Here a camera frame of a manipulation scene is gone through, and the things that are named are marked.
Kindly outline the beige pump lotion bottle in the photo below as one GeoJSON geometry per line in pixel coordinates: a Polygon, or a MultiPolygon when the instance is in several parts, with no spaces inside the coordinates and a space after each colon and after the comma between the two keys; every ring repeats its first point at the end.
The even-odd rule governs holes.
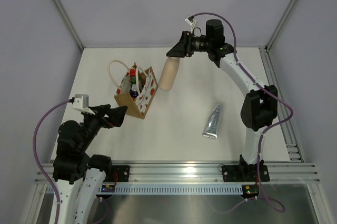
{"type": "Polygon", "coordinates": [[[170,91],[172,89],[179,65],[180,59],[177,57],[168,57],[166,59],[159,82],[161,90],[170,91]]]}

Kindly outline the orange blue spray bottle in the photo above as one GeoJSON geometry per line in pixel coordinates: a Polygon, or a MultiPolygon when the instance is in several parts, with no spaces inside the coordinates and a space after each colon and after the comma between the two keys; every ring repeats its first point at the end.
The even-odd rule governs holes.
{"type": "Polygon", "coordinates": [[[138,97],[139,93],[137,91],[137,84],[131,85],[131,89],[129,91],[129,94],[130,94],[130,96],[133,100],[135,100],[138,97]]]}

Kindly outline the green dish soap bottle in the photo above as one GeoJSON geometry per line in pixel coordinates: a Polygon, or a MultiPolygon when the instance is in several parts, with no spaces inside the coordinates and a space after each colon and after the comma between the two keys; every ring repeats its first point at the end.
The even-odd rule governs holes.
{"type": "Polygon", "coordinates": [[[129,81],[131,85],[136,84],[136,70],[135,68],[131,68],[129,71],[129,81]]]}

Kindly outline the silver toothpaste tube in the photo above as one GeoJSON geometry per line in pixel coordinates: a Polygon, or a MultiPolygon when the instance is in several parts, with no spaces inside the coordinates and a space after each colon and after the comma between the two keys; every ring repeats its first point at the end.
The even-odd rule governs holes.
{"type": "Polygon", "coordinates": [[[214,109],[212,110],[206,121],[204,130],[202,132],[203,137],[208,137],[212,139],[218,138],[219,125],[222,116],[222,108],[223,106],[221,104],[215,105],[214,109]]]}

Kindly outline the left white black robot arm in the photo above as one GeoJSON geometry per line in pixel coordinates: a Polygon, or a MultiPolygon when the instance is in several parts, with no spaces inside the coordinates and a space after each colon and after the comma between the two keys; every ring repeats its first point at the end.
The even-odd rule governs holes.
{"type": "Polygon", "coordinates": [[[112,164],[111,157],[89,156],[86,150],[102,128],[121,127],[128,107],[112,108],[107,104],[91,110],[82,113],[83,122],[68,120],[58,129],[53,179],[57,186],[55,193],[60,196],[55,212],[59,223],[87,223],[102,183],[125,181],[125,173],[112,164]]]}

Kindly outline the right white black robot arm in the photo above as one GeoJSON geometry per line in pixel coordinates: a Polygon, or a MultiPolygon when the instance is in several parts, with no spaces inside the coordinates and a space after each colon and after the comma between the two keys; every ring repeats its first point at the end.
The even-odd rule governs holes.
{"type": "Polygon", "coordinates": [[[262,157],[264,130],[277,117],[278,90],[274,85],[265,85],[243,67],[236,55],[236,49],[225,42],[224,27],[219,19],[209,19],[206,33],[196,36],[194,32],[183,31],[177,44],[166,56],[160,89],[170,90],[173,86],[179,61],[191,57],[195,52],[206,52],[210,61],[227,73],[244,96],[240,111],[246,127],[245,145],[237,165],[222,165],[225,182],[269,181],[269,173],[262,157]]]}

